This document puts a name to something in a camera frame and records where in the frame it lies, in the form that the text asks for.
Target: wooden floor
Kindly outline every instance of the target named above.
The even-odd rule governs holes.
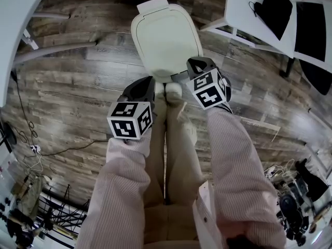
[[[110,103],[129,83],[147,75],[130,34],[131,21],[138,15],[136,5],[145,1],[148,0],[41,2],[38,9],[68,13],[71,18],[33,19],[31,27],[40,45],[99,40],[96,47],[53,54],[17,67],[23,106],[38,133],[33,141],[43,154],[85,146],[110,136],[106,120]],[[225,0],[168,1],[183,6],[197,27],[222,17],[225,9]],[[231,80],[230,105],[242,117],[264,167],[309,157],[304,147],[308,143],[328,168],[332,164],[330,135],[308,114],[308,109],[313,108],[332,123],[331,94],[322,96],[311,87],[299,63],[290,78],[283,79],[279,69],[287,60],[281,55],[254,50],[209,32],[198,33],[204,55],[212,58]],[[186,89],[184,98],[189,104],[186,111],[198,129],[196,150],[201,167],[206,178],[211,179],[206,117]],[[30,137],[12,80],[1,117]],[[71,200],[85,203],[105,163],[106,145],[95,143],[82,150],[43,157],[43,173],[52,177],[52,191],[63,195],[70,184]],[[14,151],[20,162],[24,155],[32,155],[29,145],[21,141]],[[24,160],[30,166],[37,161],[36,157]],[[23,179],[26,169],[22,164],[17,177]]]

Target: beige pants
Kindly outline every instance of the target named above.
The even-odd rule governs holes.
[[[157,118],[145,168],[151,179],[144,193],[145,243],[197,239],[192,204],[204,179],[195,151],[196,128],[184,113],[185,105],[176,93],[168,93],[167,102],[163,95],[155,99]]]

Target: white table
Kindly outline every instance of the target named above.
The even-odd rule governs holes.
[[[0,107],[6,103],[10,70],[27,23],[41,0],[0,0]]]
[[[287,55],[290,58],[298,58],[314,64],[324,70],[332,73],[332,1],[331,0],[290,0],[293,9],[290,15],[289,23],[284,32],[281,40],[278,40],[274,33],[265,25],[265,23],[259,18],[255,17],[254,12],[249,7],[249,2],[260,2],[263,0],[226,0],[225,15],[223,18],[215,20],[201,28],[202,31],[210,31],[222,36],[226,36],[242,43],[249,45],[252,48],[267,50],[273,52],[279,52]],[[296,2],[309,2],[320,3],[324,6],[325,19],[326,19],[326,54],[325,61],[318,60],[316,58],[307,56],[305,54],[295,52],[296,43],[296,31],[297,31],[297,8]],[[233,28],[232,33],[218,30],[218,27],[228,25]],[[266,45],[257,45],[243,37],[237,35],[237,31],[242,31],[252,35],[263,42]]]

